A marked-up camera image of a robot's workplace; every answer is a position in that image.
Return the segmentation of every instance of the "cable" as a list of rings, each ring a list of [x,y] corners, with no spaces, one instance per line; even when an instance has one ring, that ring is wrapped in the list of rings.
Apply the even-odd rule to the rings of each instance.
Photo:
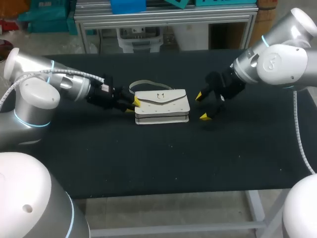
[[[83,77],[87,77],[87,78],[92,78],[95,79],[101,83],[104,83],[104,79],[90,74],[90,73],[85,73],[82,71],[77,71],[77,70],[70,70],[70,69],[46,69],[46,70],[41,70],[40,72],[42,73],[65,73],[65,74],[71,74],[71,75],[78,75],[78,76],[83,76]]]
[[[7,97],[10,95],[10,93],[19,85],[21,84],[23,81],[33,77],[34,75],[45,75],[47,76],[47,74],[45,73],[42,73],[42,72],[27,72],[27,73],[23,73],[21,75],[18,76],[17,80],[15,83],[13,83],[9,88],[8,90],[4,93],[4,95],[2,96],[2,98],[0,99],[0,112],[1,112],[1,109],[2,109],[2,106],[5,102],[5,100],[7,99]]]
[[[30,77],[34,76],[34,75],[45,75],[46,77],[49,77],[49,73],[65,73],[65,74],[71,74],[71,75],[78,75],[78,76],[83,76],[83,77],[87,77],[87,78],[92,78],[95,79],[101,83],[104,83],[104,79],[90,74],[90,73],[85,73],[85,72],[81,72],[81,71],[77,71],[77,70],[70,70],[70,69],[46,69],[46,70],[41,70],[41,71],[37,71],[37,72],[24,72],[22,74],[20,74],[17,79],[16,82],[13,83],[11,85],[11,87],[8,88],[8,90],[5,92],[5,94],[3,95],[3,97],[0,100],[0,111],[1,108],[5,102],[5,100],[7,99],[7,97],[9,96],[9,94],[24,80],[29,79]]]
[[[294,121],[295,121],[295,129],[296,129],[296,136],[297,136],[297,141],[299,145],[299,150],[301,152],[301,155],[303,157],[304,163],[308,170],[312,173],[312,175],[315,174],[315,171],[312,169],[311,165],[309,164],[303,146],[302,146],[302,140],[301,140],[301,135],[299,132],[299,124],[298,124],[298,115],[297,115],[297,92],[294,91]]]

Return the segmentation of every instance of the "table leg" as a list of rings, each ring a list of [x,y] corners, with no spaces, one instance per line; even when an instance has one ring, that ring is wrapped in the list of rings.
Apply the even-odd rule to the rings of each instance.
[[[281,225],[283,206],[288,192],[289,189],[282,190],[273,206],[265,216],[264,223],[266,224],[266,227],[256,230],[257,238],[270,238],[278,226]]]
[[[100,55],[103,51],[103,33],[102,33],[102,30],[97,30],[97,36],[99,39],[98,54]]]
[[[254,23],[256,20],[256,15],[250,15],[248,22],[246,23],[240,43],[240,49],[247,49],[251,39]]]
[[[90,54],[89,44],[87,41],[86,31],[82,23],[76,23],[77,34],[81,42],[81,47],[86,54]]]
[[[252,36],[254,24],[256,22],[256,18],[257,18],[257,14],[251,15],[251,25],[250,25],[250,29],[249,29],[249,35],[248,35],[247,41],[246,41],[246,46],[245,46],[246,49],[249,47],[249,43],[251,40],[251,36]]]
[[[259,192],[257,190],[245,191],[249,203],[253,221],[263,221],[265,213],[262,207]]]

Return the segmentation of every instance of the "plastic bag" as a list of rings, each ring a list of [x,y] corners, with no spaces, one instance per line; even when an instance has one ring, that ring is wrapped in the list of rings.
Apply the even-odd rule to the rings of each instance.
[[[0,18],[12,18],[30,8],[30,0],[0,0]]]

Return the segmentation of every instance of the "black table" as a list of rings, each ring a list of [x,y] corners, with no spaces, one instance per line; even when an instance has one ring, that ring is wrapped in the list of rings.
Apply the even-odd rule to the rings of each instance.
[[[49,56],[111,74],[115,85],[148,79],[184,88],[190,121],[136,125],[133,114],[62,100],[45,137],[14,150],[39,159],[72,198],[291,188],[309,175],[296,139],[292,91],[248,85],[213,121],[199,120],[212,107],[212,99],[195,102],[204,77],[240,53]],[[307,91],[298,93],[298,107],[303,147],[317,169],[317,110]]]

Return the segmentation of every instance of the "white container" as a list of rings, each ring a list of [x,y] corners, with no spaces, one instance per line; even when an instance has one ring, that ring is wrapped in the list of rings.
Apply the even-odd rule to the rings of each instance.
[[[209,25],[207,23],[175,25],[172,28],[180,50],[209,49]]]
[[[159,52],[160,46],[163,44],[163,31],[159,29],[159,35],[151,38],[140,39],[122,39],[120,29],[117,28],[117,37],[119,46],[124,53],[134,53],[140,51]]]

